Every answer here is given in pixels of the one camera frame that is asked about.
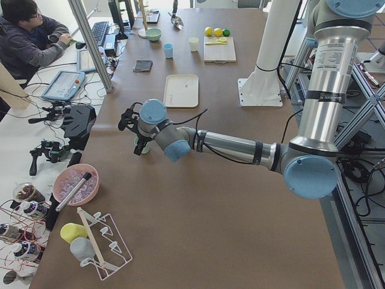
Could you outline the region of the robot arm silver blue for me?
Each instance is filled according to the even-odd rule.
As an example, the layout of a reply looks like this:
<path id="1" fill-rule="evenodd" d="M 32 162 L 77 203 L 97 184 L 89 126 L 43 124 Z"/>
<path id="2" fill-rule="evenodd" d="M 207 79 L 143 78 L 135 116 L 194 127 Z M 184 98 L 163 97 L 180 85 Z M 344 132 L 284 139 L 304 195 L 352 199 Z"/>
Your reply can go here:
<path id="1" fill-rule="evenodd" d="M 210 152 L 236 163 L 265 166 L 283 175 L 296 195 L 320 199 L 337 184 L 334 135 L 339 115 L 359 44 L 370 34 L 374 14 L 383 5 L 383 1 L 311 2 L 308 30 L 318 47 L 298 134 L 288 144 L 267 144 L 174 123 L 157 99 L 145 101 L 139 111 L 128 108 L 118 128 L 136 133 L 137 155 L 150 141 L 172 161 L 191 150 Z"/>

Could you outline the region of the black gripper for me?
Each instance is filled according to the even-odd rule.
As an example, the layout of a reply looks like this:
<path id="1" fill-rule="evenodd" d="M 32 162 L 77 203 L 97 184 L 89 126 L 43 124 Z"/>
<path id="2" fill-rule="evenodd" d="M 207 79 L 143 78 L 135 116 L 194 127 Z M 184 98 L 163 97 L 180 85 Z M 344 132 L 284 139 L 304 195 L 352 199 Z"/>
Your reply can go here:
<path id="1" fill-rule="evenodd" d="M 138 121 L 139 121 L 139 112 L 136 112 L 134 110 L 136 104 L 141 104 L 140 102 L 134 102 L 129 108 L 126 109 L 126 111 L 121 115 L 120 121 L 118 123 L 118 129 L 120 131 L 124 131 L 125 129 L 128 129 L 134 133 L 136 133 L 137 136 L 140 135 L 139 129 L 138 129 Z M 141 151 L 143 147 L 146 145 L 146 141 L 141 140 L 139 138 L 138 144 L 135 146 L 134 154 L 135 155 L 141 155 Z"/>

